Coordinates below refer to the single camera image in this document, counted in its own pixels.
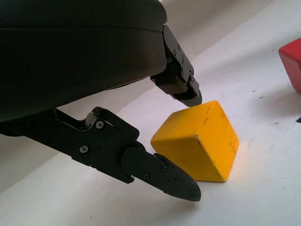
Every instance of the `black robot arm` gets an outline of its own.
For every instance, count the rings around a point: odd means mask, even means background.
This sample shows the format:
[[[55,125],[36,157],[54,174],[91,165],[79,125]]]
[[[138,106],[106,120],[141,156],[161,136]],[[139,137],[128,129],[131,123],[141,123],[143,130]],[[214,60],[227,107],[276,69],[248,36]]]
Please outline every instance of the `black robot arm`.
[[[96,107],[78,121],[57,107],[150,77],[186,106],[202,103],[194,70],[158,0],[0,2],[0,133],[26,136],[125,183],[134,177],[199,201],[197,183]]]

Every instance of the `black screw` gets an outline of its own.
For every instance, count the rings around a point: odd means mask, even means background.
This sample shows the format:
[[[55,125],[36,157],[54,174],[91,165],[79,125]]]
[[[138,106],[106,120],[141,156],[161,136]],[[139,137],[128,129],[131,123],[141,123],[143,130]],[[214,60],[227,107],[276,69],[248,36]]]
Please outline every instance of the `black screw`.
[[[162,167],[162,171],[163,171],[163,172],[166,172],[167,170],[168,170],[168,167],[167,167],[167,166],[163,166],[163,167]]]
[[[166,183],[170,184],[172,181],[173,181],[173,179],[172,179],[172,178],[167,178],[167,181],[166,181]]]
[[[143,179],[148,180],[150,178],[150,175],[148,173],[144,174]]]

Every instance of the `red cube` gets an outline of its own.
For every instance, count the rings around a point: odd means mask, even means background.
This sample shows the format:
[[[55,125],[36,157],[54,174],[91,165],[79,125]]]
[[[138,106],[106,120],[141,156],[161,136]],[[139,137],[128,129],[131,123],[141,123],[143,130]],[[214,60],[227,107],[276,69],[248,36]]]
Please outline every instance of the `red cube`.
[[[279,55],[294,89],[301,94],[301,39],[281,47]]]

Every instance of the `screw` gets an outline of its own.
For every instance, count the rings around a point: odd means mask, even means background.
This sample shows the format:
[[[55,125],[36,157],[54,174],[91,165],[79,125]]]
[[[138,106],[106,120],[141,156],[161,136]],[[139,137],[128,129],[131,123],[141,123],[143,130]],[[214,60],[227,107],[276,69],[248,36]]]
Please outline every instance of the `screw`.
[[[101,129],[103,127],[103,122],[102,121],[98,121],[96,123],[96,128]]]
[[[84,154],[88,151],[88,147],[84,145],[84,146],[80,147],[79,151],[80,151],[80,153]]]
[[[167,170],[168,170],[168,167],[167,167],[167,166],[163,166],[163,167],[162,167],[162,171],[163,171],[163,172],[166,172]]]
[[[148,180],[150,178],[150,175],[148,173],[144,174],[143,179]]]
[[[173,181],[173,179],[172,179],[172,178],[167,178],[167,181],[166,181],[166,183],[170,184],[172,181]]]

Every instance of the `yellow block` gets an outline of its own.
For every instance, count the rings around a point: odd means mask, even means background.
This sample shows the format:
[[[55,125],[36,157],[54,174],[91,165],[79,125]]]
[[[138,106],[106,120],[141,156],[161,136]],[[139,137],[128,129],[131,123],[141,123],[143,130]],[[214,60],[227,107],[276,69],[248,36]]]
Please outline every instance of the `yellow block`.
[[[212,101],[171,114],[151,145],[195,180],[224,182],[239,141],[221,105]]]

